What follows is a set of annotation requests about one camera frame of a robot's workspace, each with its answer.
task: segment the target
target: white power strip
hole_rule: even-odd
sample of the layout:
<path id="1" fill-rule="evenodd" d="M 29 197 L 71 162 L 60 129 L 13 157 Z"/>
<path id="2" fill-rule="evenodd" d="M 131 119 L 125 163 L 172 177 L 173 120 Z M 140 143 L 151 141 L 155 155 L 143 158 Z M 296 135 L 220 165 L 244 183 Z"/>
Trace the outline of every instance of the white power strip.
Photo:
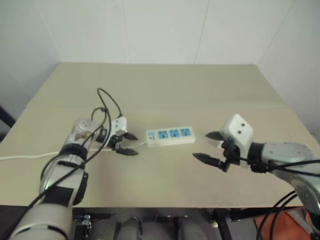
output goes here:
<path id="1" fill-rule="evenodd" d="M 146 144 L 148 148 L 193 144 L 195 140 L 196 137 L 191 126 L 159 128 L 146 131 Z"/>

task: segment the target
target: beige tabletop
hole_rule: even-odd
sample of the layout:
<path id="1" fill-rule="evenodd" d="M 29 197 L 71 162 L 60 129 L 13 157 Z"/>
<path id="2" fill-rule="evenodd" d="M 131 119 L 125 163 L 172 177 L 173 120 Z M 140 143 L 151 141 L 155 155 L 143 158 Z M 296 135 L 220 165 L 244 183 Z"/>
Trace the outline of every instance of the beige tabletop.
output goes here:
<path id="1" fill-rule="evenodd" d="M 254 65 L 62 63 L 0 144 L 0 157 L 59 151 L 74 121 L 101 105 L 97 87 L 112 94 L 139 138 L 124 146 L 143 142 L 145 130 L 167 127 L 192 126 L 196 140 L 142 145 L 137 156 L 101 152 L 86 166 L 88 186 L 79 207 L 271 207 L 292 190 L 286 182 L 234 165 L 224 173 L 192 156 L 222 158 L 205 134 L 220 130 L 235 113 L 252 125 L 256 142 L 303 143 L 320 155 L 317 142 Z M 112 102 L 107 104 L 116 117 Z M 28 205 L 49 159 L 1 160 L 0 205 Z"/>

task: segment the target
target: white cable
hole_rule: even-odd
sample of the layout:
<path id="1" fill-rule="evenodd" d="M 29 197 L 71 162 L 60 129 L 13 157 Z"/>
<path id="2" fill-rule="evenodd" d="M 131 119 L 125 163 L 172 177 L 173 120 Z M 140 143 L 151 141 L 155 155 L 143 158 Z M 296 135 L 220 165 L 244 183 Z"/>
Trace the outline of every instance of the white cable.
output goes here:
<path id="1" fill-rule="evenodd" d="M 142 145 L 146 144 L 146 142 L 141 142 L 138 145 L 133 145 L 133 146 L 127 146 L 126 148 L 128 149 L 134 149 L 137 147 L 140 147 Z M 91 148 L 89 151 L 97 151 L 98 148 Z M 103 148 L 101 150 L 101 152 L 111 152 L 112 149 L 111 148 Z M 4 157 L 0 157 L 0 161 L 1 160 L 8 160 L 8 159 L 38 159 L 38 158 L 42 158 L 42 157 L 46 157 L 46 156 L 50 156 L 50 155 L 56 155 L 58 154 L 58 151 L 54 151 L 54 152 L 48 152 L 48 153 L 44 153 L 44 154 L 40 154 L 40 155 L 17 155 L 17 156 L 4 156 Z"/>

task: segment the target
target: blue outlet socket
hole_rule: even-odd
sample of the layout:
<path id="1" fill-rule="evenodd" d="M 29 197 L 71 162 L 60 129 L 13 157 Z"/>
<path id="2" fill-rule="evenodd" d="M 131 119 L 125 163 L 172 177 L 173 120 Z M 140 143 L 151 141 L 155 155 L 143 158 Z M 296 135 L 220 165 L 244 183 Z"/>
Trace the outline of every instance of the blue outlet socket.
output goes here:
<path id="1" fill-rule="evenodd" d="M 190 132 L 189 128 L 181 129 L 181 135 L 182 136 L 191 136 L 191 132 Z"/>
<path id="2" fill-rule="evenodd" d="M 158 131 L 159 139 L 167 139 L 168 138 L 168 132 L 167 131 Z"/>
<path id="3" fill-rule="evenodd" d="M 180 133 L 179 131 L 176 129 L 176 130 L 170 130 L 169 131 L 169 134 L 170 134 L 170 137 L 171 138 L 178 138 L 180 137 Z"/>

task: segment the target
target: power strip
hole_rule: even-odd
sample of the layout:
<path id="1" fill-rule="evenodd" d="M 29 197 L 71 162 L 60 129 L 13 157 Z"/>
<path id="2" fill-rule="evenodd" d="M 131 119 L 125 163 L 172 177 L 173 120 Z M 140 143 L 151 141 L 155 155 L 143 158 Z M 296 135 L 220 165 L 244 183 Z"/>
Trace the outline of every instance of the power strip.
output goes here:
<path id="1" fill-rule="evenodd" d="M 146 144 L 148 148 L 193 144 L 195 140 L 196 137 L 191 126 L 159 128 L 146 131 Z"/>

